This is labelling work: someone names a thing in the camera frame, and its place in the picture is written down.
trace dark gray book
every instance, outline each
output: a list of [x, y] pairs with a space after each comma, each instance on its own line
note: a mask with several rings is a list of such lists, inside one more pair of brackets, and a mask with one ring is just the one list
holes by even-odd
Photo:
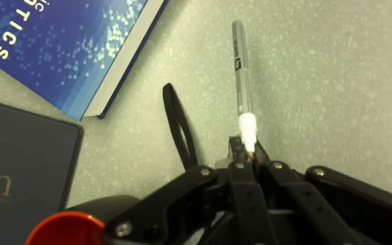
[[65, 207], [81, 139], [75, 124], [0, 104], [0, 244], [24, 244]]

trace silver pen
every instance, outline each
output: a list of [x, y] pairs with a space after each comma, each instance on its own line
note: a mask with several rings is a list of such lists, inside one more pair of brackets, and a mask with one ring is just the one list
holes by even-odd
[[257, 123], [252, 113], [252, 102], [249, 89], [249, 57], [247, 55], [244, 26], [240, 20], [232, 23], [234, 47], [235, 81], [237, 86], [238, 126], [241, 142], [253, 157], [257, 142]]

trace tabletop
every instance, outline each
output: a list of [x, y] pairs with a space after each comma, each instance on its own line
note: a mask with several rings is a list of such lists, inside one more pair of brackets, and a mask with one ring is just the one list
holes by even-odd
[[[84, 118], [68, 206], [143, 198], [184, 169], [162, 87], [175, 87], [199, 161], [238, 133], [231, 23], [246, 29], [258, 138], [272, 159], [325, 165], [392, 192], [392, 1], [170, 0], [103, 120]], [[0, 70], [0, 102], [70, 119]]]

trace book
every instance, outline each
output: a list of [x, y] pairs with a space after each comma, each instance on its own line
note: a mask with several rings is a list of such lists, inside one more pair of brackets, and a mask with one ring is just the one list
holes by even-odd
[[66, 206], [82, 129], [0, 104], [0, 244]]
[[0, 0], [0, 68], [78, 121], [104, 116], [167, 0]]

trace metal screw head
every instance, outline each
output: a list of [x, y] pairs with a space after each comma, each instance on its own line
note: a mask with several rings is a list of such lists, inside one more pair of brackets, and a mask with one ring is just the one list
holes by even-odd
[[282, 169], [282, 163], [273, 163], [273, 166], [277, 169]]
[[316, 169], [314, 169], [314, 174], [317, 174], [319, 176], [323, 176], [323, 175], [325, 175], [325, 171], [323, 171], [322, 169], [316, 168]]
[[202, 175], [204, 175], [204, 176], [207, 176], [207, 175], [210, 174], [210, 171], [209, 171], [208, 169], [204, 168], [204, 169], [202, 169], [202, 170], [200, 171], [200, 173], [201, 173]]
[[122, 223], [116, 227], [116, 236], [118, 237], [124, 237], [129, 235], [132, 231], [132, 225], [128, 221], [125, 223]]

